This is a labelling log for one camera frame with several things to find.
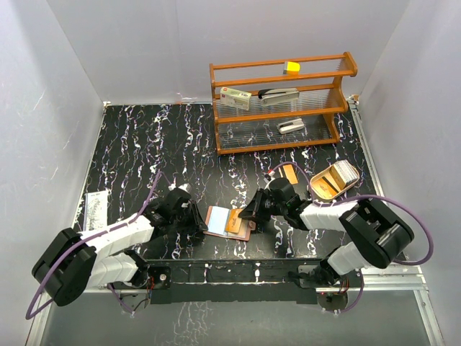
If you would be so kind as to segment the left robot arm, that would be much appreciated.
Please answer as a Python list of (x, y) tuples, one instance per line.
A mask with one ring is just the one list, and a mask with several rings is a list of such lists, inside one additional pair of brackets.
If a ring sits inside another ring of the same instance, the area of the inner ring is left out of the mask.
[(155, 198), (107, 229), (60, 231), (32, 268), (32, 276), (57, 306), (74, 302), (87, 288), (124, 282), (134, 288), (148, 281), (148, 269), (128, 250), (167, 234), (198, 235), (207, 230), (197, 203), (183, 188)]

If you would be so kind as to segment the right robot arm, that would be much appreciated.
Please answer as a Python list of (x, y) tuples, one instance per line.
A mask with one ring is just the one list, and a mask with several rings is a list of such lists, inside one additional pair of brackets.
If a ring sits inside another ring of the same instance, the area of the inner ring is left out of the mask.
[(413, 241), (414, 232), (378, 198), (363, 198), (332, 206), (303, 200), (286, 178), (273, 179), (259, 188), (238, 214), (261, 223), (281, 216), (293, 228), (304, 231), (343, 231), (350, 242), (337, 247), (309, 273), (291, 274), (294, 280), (336, 286), (347, 274), (362, 268), (385, 269)]

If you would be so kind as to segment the gold VIP credit card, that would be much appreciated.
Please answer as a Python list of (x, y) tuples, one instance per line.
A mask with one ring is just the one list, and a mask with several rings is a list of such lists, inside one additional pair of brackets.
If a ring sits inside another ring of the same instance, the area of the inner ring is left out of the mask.
[(241, 209), (232, 209), (230, 211), (225, 227), (226, 236), (240, 239), (246, 238), (248, 223), (247, 220), (243, 220), (238, 216), (241, 211)]

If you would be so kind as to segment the stack of credit cards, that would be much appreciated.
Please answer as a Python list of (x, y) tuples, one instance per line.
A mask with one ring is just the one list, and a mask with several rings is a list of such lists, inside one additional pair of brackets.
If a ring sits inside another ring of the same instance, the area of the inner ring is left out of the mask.
[(341, 190), (359, 179), (358, 171), (347, 160), (335, 162), (330, 168), (330, 173)]

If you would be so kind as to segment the pink leather card holder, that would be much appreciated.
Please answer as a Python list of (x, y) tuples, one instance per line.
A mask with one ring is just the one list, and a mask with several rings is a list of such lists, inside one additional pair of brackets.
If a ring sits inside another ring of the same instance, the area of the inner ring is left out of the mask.
[(207, 210), (205, 235), (224, 239), (249, 241), (251, 232), (256, 230), (256, 223), (240, 218), (242, 209), (228, 209), (210, 206)]

